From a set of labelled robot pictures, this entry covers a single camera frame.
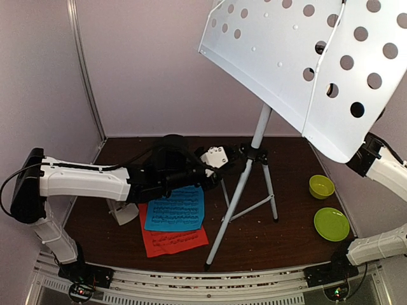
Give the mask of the blue sheet music paper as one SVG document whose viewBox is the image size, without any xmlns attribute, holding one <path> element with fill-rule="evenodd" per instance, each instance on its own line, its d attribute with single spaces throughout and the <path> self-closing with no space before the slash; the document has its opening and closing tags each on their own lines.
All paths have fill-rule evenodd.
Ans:
<svg viewBox="0 0 407 305">
<path fill-rule="evenodd" d="M 187 186 L 172 191 L 168 198 L 150 201 L 144 229 L 166 233 L 196 231 L 201 229 L 204 217 L 204 191 Z"/>
</svg>

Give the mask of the white perforated music stand desk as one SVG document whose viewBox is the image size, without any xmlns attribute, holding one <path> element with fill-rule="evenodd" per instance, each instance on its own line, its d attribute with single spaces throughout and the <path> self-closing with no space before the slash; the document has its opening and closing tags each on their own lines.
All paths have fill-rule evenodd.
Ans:
<svg viewBox="0 0 407 305">
<path fill-rule="evenodd" d="M 346 163 L 406 72 L 405 1 L 214 1 L 199 51 Z"/>
</svg>

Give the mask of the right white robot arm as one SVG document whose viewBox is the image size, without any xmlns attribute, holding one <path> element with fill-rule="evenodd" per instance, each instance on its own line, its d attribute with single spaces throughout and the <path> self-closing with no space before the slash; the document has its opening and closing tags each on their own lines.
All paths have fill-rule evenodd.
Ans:
<svg viewBox="0 0 407 305">
<path fill-rule="evenodd" d="M 359 176 L 375 183 L 385 195 L 374 199 L 372 195 L 361 196 L 363 202 L 381 203 L 375 212 L 383 212 L 384 219 L 390 219 L 388 208 L 394 206 L 386 199 L 406 201 L 406 160 L 386 142 L 374 133 L 367 133 L 361 147 L 347 162 L 347 166 Z M 339 256 L 326 266 L 326 275 L 330 280 L 340 280 L 350 271 L 350 265 L 358 266 L 406 254 L 406 224 L 397 221 L 389 231 L 378 232 L 367 237 L 357 237 L 348 244 L 346 257 Z"/>
</svg>

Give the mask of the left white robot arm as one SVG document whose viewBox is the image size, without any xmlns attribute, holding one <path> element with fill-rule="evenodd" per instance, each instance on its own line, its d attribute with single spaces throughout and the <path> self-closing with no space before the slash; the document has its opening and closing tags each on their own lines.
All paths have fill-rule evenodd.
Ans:
<svg viewBox="0 0 407 305">
<path fill-rule="evenodd" d="M 49 197 L 82 196 L 138 205 L 169 197 L 172 191 L 186 186 L 213 189 L 242 158 L 235 146 L 200 147 L 191 152 L 188 141 L 180 135 L 164 136 L 130 160 L 111 166 L 57 160 L 36 147 L 23 167 L 5 180 L 14 179 L 15 187 L 10 208 L 3 211 L 20 223 L 33 225 L 60 270 L 85 282 L 92 269 L 80 244 L 52 220 L 46 205 Z"/>
</svg>

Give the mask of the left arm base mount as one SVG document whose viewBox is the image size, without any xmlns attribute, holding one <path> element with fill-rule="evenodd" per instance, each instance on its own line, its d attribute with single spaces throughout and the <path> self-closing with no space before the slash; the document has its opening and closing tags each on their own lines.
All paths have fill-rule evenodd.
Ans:
<svg viewBox="0 0 407 305">
<path fill-rule="evenodd" d="M 114 270 L 107 267 L 85 263 L 61 264 L 58 275 L 71 282 L 68 288 L 69 298 L 79 304 L 89 301 L 98 288 L 109 288 Z"/>
</svg>

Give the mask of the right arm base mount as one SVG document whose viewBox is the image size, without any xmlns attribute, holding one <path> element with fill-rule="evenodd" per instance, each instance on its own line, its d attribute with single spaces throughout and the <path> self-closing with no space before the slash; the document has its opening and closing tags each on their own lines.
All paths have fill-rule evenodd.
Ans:
<svg viewBox="0 0 407 305">
<path fill-rule="evenodd" d="M 352 265 L 343 267 L 327 263 L 305 268 L 304 274 L 309 288 L 321 286 L 330 301 L 340 302 L 350 296 L 348 280 L 357 276 L 359 270 Z"/>
</svg>

